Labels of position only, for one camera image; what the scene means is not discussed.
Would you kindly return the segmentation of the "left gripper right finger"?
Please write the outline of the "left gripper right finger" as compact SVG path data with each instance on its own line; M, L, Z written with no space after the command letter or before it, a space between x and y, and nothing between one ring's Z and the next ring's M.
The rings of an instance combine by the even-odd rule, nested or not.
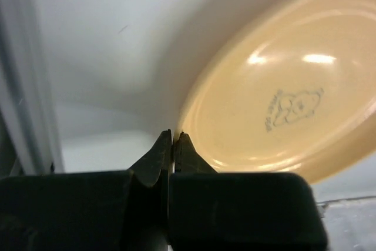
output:
M183 133L173 145L173 250L326 250L310 185L290 172L217 173Z

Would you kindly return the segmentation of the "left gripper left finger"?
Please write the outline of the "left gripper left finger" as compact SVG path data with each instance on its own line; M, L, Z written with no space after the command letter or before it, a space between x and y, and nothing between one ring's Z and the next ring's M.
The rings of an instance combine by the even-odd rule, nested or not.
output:
M1 180L2 250L167 250L172 134L129 169Z

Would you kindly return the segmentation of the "orange plate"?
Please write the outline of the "orange plate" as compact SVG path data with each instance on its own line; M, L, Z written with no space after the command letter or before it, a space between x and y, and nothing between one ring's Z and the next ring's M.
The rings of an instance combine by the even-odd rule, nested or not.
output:
M219 172L317 182L375 151L375 0L291 0L246 28L192 90L178 131Z

